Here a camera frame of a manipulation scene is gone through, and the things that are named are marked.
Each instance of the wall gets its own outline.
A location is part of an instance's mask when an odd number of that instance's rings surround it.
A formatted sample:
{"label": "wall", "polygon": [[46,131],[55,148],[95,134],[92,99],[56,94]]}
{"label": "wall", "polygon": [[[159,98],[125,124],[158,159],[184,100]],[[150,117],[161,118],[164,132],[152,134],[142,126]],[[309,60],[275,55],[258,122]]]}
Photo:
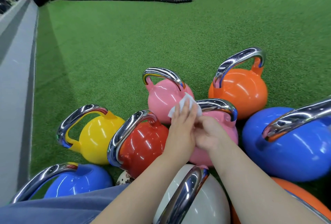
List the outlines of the wall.
{"label": "wall", "polygon": [[28,179],[38,7],[19,0],[0,19],[0,206]]}

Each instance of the hand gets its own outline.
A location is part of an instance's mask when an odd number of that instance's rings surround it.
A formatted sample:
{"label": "hand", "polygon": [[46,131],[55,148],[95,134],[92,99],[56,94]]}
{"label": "hand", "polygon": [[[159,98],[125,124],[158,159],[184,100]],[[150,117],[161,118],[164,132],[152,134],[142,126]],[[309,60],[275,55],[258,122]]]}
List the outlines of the hand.
{"label": "hand", "polygon": [[229,138],[228,134],[217,120],[208,116],[197,118],[193,133],[196,146],[208,153],[216,149],[222,138]]}
{"label": "hand", "polygon": [[180,167],[188,162],[195,147],[192,129],[197,116],[197,105],[193,104],[191,111],[189,105],[190,101],[187,99],[181,112],[179,104],[176,105],[162,154]]}

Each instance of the blue pants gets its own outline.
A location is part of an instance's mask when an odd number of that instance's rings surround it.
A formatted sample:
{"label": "blue pants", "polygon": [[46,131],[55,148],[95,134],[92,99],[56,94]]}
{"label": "blue pants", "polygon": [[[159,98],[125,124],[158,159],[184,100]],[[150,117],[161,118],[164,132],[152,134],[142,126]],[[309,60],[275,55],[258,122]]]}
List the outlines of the blue pants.
{"label": "blue pants", "polygon": [[0,208],[0,223],[87,224],[93,221],[128,185],[73,196],[37,199],[6,205]]}

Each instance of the green carpet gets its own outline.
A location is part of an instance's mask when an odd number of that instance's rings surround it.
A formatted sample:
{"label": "green carpet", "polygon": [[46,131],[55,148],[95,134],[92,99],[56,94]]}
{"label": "green carpet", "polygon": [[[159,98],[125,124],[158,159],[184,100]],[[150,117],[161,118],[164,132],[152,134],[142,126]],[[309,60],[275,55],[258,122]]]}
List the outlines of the green carpet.
{"label": "green carpet", "polygon": [[[263,72],[269,89],[267,107],[300,107],[330,95],[330,3],[57,0],[40,8],[31,174],[61,162],[86,163],[80,154],[57,144],[61,121],[90,103],[124,119],[147,108],[141,74],[151,66],[176,71],[196,99],[204,99],[220,63],[259,46],[267,52]],[[76,139],[84,122],[71,131]],[[115,180],[121,172],[107,169]],[[300,186],[330,208],[330,180],[327,176]]]}

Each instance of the chrome handle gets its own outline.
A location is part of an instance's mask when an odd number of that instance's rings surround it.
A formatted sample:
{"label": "chrome handle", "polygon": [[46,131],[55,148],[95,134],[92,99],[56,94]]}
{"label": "chrome handle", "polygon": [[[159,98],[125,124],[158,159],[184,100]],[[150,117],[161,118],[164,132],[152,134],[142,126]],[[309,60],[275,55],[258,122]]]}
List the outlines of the chrome handle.
{"label": "chrome handle", "polygon": [[169,79],[178,87],[180,91],[186,88],[185,83],[181,80],[181,78],[177,73],[165,68],[151,67],[146,69],[143,73],[143,81],[145,85],[148,85],[147,83],[148,76],[157,76],[157,77]]}
{"label": "chrome handle", "polygon": [[109,142],[107,149],[107,159],[112,166],[120,167],[122,164],[118,161],[118,153],[122,143],[133,132],[138,124],[144,120],[149,120],[150,123],[158,121],[156,116],[149,110],[138,111],[133,114],[124,124],[118,129]]}
{"label": "chrome handle", "polygon": [[331,115],[331,97],[285,113],[267,125],[262,132],[262,137],[269,142],[274,142],[284,134],[328,115]]}
{"label": "chrome handle", "polygon": [[36,176],[34,176],[29,182],[27,182],[11,199],[10,204],[27,201],[32,197],[32,195],[37,191],[37,189],[42,186],[47,180],[52,177],[59,175],[64,172],[75,172],[77,171],[78,166],[70,163],[57,164],[54,166],[50,166],[41,172],[39,172]]}
{"label": "chrome handle", "polygon": [[290,191],[288,191],[286,189],[285,189],[285,191],[288,192],[292,197],[294,197],[297,201],[299,201],[302,205],[304,205],[310,211],[312,211],[314,214],[316,214],[322,221],[324,221],[325,223],[331,224],[331,221],[329,220],[329,218],[326,217],[324,214],[322,214],[317,209],[315,209],[314,207],[309,205],[307,202],[305,202],[304,200],[302,200],[301,198],[296,196],[294,193],[291,193]]}
{"label": "chrome handle", "polygon": [[88,104],[75,110],[69,117],[67,117],[59,126],[56,132],[58,143],[65,148],[72,147],[72,144],[66,141],[66,133],[71,126],[73,126],[78,120],[80,120],[85,114],[89,112],[101,112],[103,114],[108,113],[108,109],[102,108],[96,104]]}
{"label": "chrome handle", "polygon": [[206,168],[194,166],[184,177],[156,224],[180,224],[209,176]]}
{"label": "chrome handle", "polygon": [[258,47],[251,47],[248,49],[245,49],[243,51],[240,51],[239,53],[229,57],[225,60],[219,67],[218,70],[214,76],[213,79],[213,86],[215,88],[217,87],[217,84],[219,84],[219,88],[222,86],[223,79],[227,72],[235,67],[236,65],[252,58],[252,57],[258,57],[260,59],[259,68],[264,66],[265,63],[265,52],[258,48]]}
{"label": "chrome handle", "polygon": [[237,120],[238,112],[236,107],[229,101],[220,98],[209,98],[196,101],[200,105],[202,112],[222,111],[231,116],[231,122]]}

